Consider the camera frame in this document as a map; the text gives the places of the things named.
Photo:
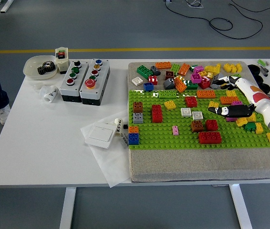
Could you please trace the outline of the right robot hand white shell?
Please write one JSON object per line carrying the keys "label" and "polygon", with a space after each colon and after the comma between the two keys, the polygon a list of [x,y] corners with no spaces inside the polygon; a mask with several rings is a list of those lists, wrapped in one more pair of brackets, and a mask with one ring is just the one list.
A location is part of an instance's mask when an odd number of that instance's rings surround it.
{"label": "right robot hand white shell", "polygon": [[225,88],[237,87],[247,98],[249,105],[231,105],[227,107],[210,107],[208,110],[223,117],[241,118],[249,117],[255,111],[263,115],[266,125],[270,125],[270,98],[252,82],[236,76],[224,76],[217,78],[214,84],[222,85],[227,83]]}

